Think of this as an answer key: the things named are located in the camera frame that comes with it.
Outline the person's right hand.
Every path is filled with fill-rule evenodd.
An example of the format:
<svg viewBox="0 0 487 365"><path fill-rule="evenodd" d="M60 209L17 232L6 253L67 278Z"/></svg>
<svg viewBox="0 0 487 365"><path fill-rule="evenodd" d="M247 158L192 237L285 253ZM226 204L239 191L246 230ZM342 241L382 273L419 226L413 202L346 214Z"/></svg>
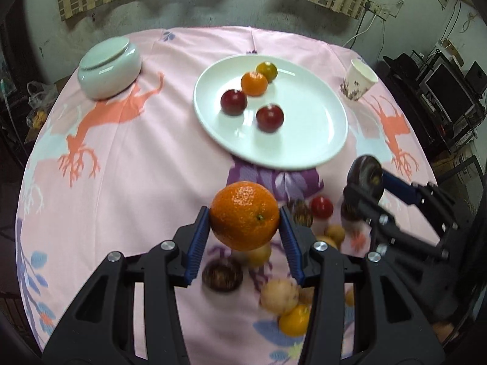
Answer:
<svg viewBox="0 0 487 365"><path fill-rule="evenodd" d="M445 346L459 336L458 329L451 323L441 321L432 324L434 334L442 346Z"/></svg>

